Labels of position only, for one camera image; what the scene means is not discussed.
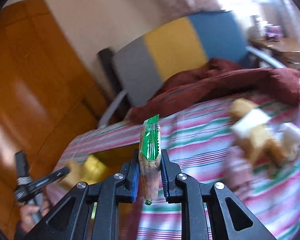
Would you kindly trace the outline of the left hand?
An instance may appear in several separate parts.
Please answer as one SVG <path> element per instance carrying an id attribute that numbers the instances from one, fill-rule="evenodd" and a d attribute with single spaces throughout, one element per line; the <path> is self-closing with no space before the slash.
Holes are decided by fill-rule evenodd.
<path id="1" fill-rule="evenodd" d="M 50 211 L 50 202 L 45 195 L 43 195 L 43 202 L 40 207 L 32 204 L 26 204 L 20 208 L 20 226 L 25 233 L 29 233 L 36 225 L 32 219 L 32 214 L 39 211 L 42 217 L 44 217 Z"/>

